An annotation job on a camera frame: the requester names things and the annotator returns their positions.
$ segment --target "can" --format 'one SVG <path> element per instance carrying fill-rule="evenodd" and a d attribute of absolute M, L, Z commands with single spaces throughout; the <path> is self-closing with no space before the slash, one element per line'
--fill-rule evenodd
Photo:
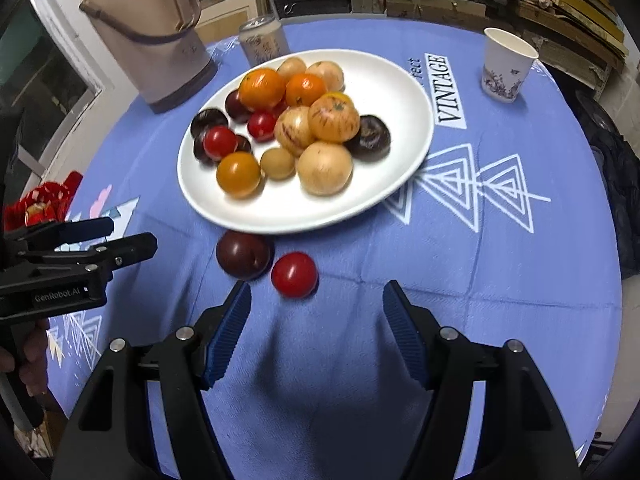
<path fill-rule="evenodd" d="M 251 66 L 291 53 L 282 24 L 272 14 L 243 23 L 238 39 Z"/>

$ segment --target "electric kettle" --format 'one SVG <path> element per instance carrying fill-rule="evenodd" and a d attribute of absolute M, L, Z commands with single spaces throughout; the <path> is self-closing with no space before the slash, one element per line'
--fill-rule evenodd
<path fill-rule="evenodd" d="M 155 113 L 185 102 L 217 71 L 194 30 L 198 0 L 82 0 L 80 10 Z"/>

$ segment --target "oval white plate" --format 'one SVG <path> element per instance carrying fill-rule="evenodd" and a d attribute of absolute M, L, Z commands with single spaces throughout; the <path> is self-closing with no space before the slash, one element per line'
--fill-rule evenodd
<path fill-rule="evenodd" d="M 247 200 L 228 197 L 216 182 L 215 168 L 204 168 L 193 156 L 193 139 L 187 128 L 178 153 L 178 181 L 184 197 L 204 218 L 222 227 L 256 234 L 284 234 L 316 229 L 340 222 L 376 205 L 392 194 L 418 169 L 433 137 L 433 112 L 429 97 L 409 73 L 372 54 L 354 50 L 309 50 L 294 54 L 307 65 L 330 60 L 344 70 L 344 92 L 361 115 L 373 114 L 391 132 L 391 150 L 374 163 L 354 160 L 351 183 L 342 193 L 326 198 L 311 196 L 297 176 L 285 182 L 267 181 L 263 192 Z M 277 69 L 289 56 L 261 66 Z M 225 109 L 225 98 L 240 85 L 244 74 L 220 89 L 203 108 Z M 229 124 L 252 142 L 260 157 L 278 143 L 259 144 L 244 124 Z"/>

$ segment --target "paper cup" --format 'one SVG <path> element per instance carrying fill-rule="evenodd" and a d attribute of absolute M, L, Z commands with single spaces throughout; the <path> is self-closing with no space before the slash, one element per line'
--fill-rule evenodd
<path fill-rule="evenodd" d="M 486 28 L 482 88 L 503 103 L 513 103 L 538 53 L 529 43 L 506 30 Z"/>

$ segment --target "tablecloth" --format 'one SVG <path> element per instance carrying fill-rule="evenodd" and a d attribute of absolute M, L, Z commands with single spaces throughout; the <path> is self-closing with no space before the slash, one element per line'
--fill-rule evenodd
<path fill-rule="evenodd" d="M 252 283 L 254 306 L 228 372 L 204 394 L 235 477 L 400 476 L 430 394 L 409 378 L 383 316 L 391 279 L 472 341 L 522 340 L 580 449 L 612 379 L 620 270 L 597 165 L 552 77 L 535 63 L 505 105 L 481 90 L 479 34 L 401 20 L 327 20 L 289 25 L 286 34 L 294 52 L 350 48 L 393 61 L 437 98 L 438 124 L 420 170 L 383 203 L 277 237 L 276 257 L 314 258 L 319 288 L 286 301 L 268 275 Z M 176 173 L 193 115 L 248 69 L 235 43 L 224 50 L 213 81 L 179 108 L 156 116 L 140 99 L 131 105 L 72 204 L 70 218 L 111 216 L 112 237 L 151 231 L 159 248 L 115 273 L 104 308 L 52 320 L 50 387 L 67 413 L 112 338 L 158 341 L 232 288 L 214 254 L 223 230 L 189 207 Z M 450 107 L 441 106 L 445 89 L 431 84 L 434 59 L 450 68 Z M 482 394 L 478 384 L 459 474 L 474 460 Z M 176 476 L 157 385 L 150 396 L 162 469 Z"/>

